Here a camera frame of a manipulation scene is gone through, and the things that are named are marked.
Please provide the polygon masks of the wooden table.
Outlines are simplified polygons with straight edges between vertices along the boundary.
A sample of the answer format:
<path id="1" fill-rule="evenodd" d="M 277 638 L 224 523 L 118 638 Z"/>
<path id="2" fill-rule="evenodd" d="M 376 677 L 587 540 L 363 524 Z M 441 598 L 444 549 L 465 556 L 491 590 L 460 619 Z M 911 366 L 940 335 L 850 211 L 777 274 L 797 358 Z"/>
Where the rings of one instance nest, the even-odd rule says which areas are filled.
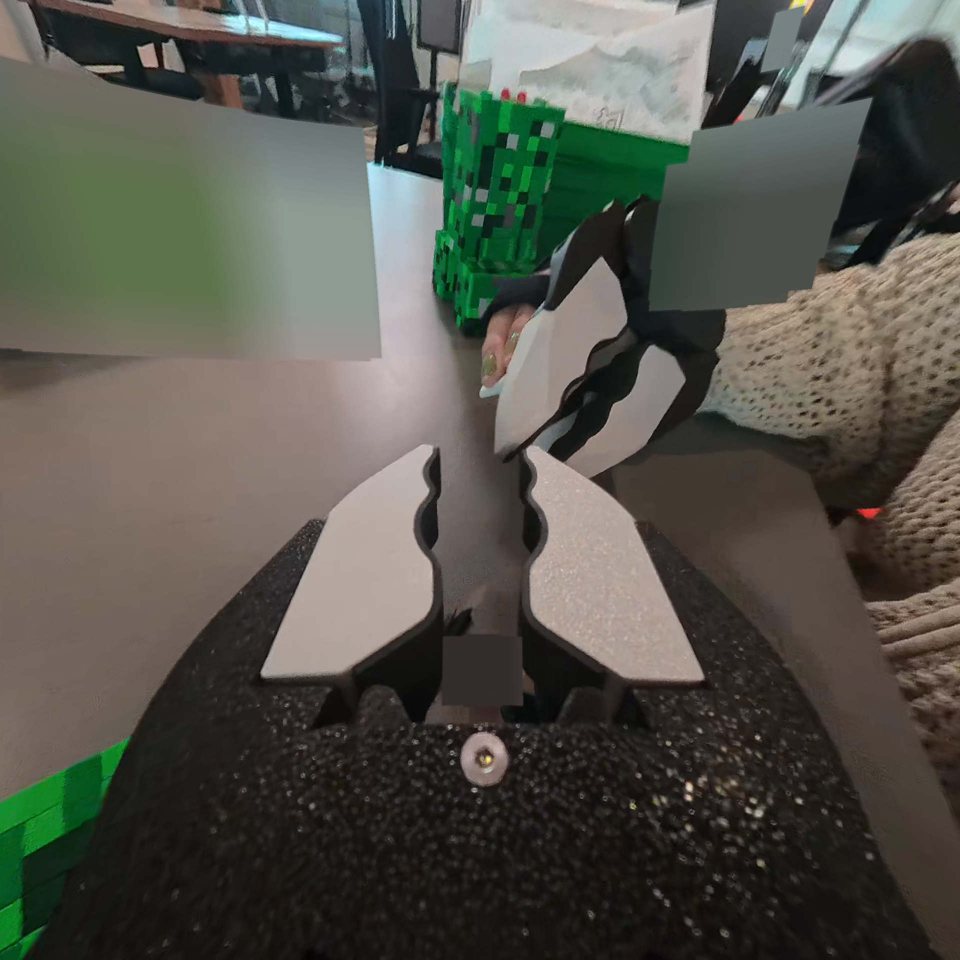
<path id="1" fill-rule="evenodd" d="M 271 20 L 235 2 L 236 13 L 164 2 L 26 2 L 45 52 L 81 66 L 122 66 L 129 86 L 150 90 L 162 73 L 144 65 L 140 49 L 174 42 L 193 85 L 204 78 L 271 77 L 277 113 L 295 118 L 291 75 L 320 74 L 341 49 L 336 33 Z"/>

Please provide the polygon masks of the person's right hand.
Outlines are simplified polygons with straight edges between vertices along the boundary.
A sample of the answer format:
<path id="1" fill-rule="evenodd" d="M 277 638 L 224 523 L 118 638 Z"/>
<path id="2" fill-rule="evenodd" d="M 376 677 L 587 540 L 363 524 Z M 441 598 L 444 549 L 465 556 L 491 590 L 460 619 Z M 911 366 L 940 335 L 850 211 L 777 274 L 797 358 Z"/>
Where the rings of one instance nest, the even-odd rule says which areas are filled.
<path id="1" fill-rule="evenodd" d="M 486 327 L 481 356 L 481 396 L 491 396 L 516 352 L 522 331 L 539 308 L 526 303 L 511 304 L 494 312 Z"/>

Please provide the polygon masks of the person's right forearm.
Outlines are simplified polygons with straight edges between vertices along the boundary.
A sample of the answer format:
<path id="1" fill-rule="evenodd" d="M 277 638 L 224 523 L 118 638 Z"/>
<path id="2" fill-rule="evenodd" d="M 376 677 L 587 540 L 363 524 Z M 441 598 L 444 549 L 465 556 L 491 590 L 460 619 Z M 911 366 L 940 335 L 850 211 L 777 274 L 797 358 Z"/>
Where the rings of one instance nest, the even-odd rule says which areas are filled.
<path id="1" fill-rule="evenodd" d="M 880 507 L 959 399 L 959 236 L 731 310 L 699 412 L 784 438 L 836 507 Z"/>

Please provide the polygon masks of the black office chair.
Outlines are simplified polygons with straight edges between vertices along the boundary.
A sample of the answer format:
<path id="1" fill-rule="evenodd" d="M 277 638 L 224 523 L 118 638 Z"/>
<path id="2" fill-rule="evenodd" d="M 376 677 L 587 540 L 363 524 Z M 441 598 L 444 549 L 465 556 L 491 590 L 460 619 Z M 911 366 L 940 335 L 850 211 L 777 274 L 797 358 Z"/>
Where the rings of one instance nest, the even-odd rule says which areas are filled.
<path id="1" fill-rule="evenodd" d="M 875 266 L 904 234 L 958 230 L 948 214 L 959 180 L 959 78 L 948 43 L 902 42 L 844 78 L 822 81 L 812 104 L 870 100 L 828 252 L 843 268 Z"/>
<path id="2" fill-rule="evenodd" d="M 437 119 L 440 91 L 421 86 L 402 2 L 359 1 L 357 7 L 377 93 L 374 162 L 439 180 L 442 147 L 435 126 L 428 142 L 420 138 L 425 120 Z"/>

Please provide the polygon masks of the person's cream knit sweater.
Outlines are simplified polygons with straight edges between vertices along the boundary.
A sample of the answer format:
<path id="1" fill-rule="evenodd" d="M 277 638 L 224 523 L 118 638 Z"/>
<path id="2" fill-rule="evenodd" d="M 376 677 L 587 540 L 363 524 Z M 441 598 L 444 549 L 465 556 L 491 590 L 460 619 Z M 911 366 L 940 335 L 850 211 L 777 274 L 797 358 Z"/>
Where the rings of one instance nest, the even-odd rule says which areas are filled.
<path id="1" fill-rule="evenodd" d="M 866 558 L 910 592 L 867 605 L 922 746 L 947 796 L 959 786 L 959 414 L 932 439 L 879 516 Z"/>

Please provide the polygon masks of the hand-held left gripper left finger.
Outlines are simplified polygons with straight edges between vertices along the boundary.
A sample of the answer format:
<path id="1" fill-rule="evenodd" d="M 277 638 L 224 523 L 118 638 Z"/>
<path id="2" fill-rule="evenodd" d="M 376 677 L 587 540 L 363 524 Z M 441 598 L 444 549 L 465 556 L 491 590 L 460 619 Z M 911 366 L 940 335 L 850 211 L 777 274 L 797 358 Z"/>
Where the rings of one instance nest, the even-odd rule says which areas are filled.
<path id="1" fill-rule="evenodd" d="M 264 682 L 400 682 L 442 633 L 440 451 L 422 444 L 332 509 L 262 664 Z"/>

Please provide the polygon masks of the black computer monitor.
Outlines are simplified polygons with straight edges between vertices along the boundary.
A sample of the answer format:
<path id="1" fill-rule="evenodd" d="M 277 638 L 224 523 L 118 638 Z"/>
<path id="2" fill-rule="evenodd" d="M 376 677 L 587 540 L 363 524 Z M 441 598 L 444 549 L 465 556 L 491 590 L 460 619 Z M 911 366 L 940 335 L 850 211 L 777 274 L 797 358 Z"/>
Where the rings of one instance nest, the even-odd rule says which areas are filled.
<path id="1" fill-rule="evenodd" d="M 462 6 L 461 1 L 417 1 L 417 46 L 431 53 L 459 56 Z"/>

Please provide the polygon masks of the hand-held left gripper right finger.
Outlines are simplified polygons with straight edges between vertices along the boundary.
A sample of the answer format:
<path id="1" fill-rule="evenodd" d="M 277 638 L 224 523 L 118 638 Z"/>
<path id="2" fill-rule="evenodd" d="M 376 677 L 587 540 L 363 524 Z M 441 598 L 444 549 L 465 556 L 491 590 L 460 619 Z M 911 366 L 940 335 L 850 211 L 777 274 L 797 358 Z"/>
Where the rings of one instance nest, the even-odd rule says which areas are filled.
<path id="1" fill-rule="evenodd" d="M 624 686 L 702 686 L 704 670 L 630 512 L 545 450 L 527 448 L 522 465 L 537 522 L 521 583 L 534 632 Z"/>

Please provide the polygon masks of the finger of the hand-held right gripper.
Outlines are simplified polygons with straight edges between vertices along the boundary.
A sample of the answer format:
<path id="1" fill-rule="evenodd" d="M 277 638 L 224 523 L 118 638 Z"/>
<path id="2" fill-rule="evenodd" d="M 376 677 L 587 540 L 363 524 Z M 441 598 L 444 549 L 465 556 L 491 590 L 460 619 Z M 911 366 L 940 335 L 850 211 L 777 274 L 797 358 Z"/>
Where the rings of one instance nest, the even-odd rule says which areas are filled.
<path id="1" fill-rule="evenodd" d="M 596 260 L 555 307 L 537 309 L 520 333 L 500 388 L 493 452 L 503 460 L 534 444 L 569 417 L 569 397 L 627 329 L 620 280 L 606 259 Z"/>
<path id="2" fill-rule="evenodd" d="M 657 345 L 620 353 L 600 369 L 550 455 L 587 478 L 617 467 L 652 440 L 685 385 L 678 360 Z"/>

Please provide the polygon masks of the green lego creeper body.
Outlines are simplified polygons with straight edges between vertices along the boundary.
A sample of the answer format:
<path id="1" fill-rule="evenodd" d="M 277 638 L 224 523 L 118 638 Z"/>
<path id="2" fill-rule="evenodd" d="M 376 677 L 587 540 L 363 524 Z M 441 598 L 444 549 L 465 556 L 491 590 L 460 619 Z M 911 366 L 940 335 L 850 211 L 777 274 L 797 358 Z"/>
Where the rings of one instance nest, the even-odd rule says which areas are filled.
<path id="1" fill-rule="evenodd" d="M 457 327 L 478 335 L 500 282 L 533 273 L 563 109 L 447 83 L 440 147 L 442 225 L 433 284 Z"/>

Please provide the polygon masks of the green lego creeper head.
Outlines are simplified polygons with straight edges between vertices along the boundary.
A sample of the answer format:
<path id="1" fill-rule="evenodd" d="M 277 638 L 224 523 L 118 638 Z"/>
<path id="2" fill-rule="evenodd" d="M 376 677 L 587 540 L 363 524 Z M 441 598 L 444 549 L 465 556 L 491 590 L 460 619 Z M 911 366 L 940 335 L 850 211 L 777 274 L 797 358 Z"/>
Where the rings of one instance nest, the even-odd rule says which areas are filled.
<path id="1" fill-rule="evenodd" d="M 129 739 L 1 803 L 1 957 L 20 959 L 40 937 L 84 859 Z"/>

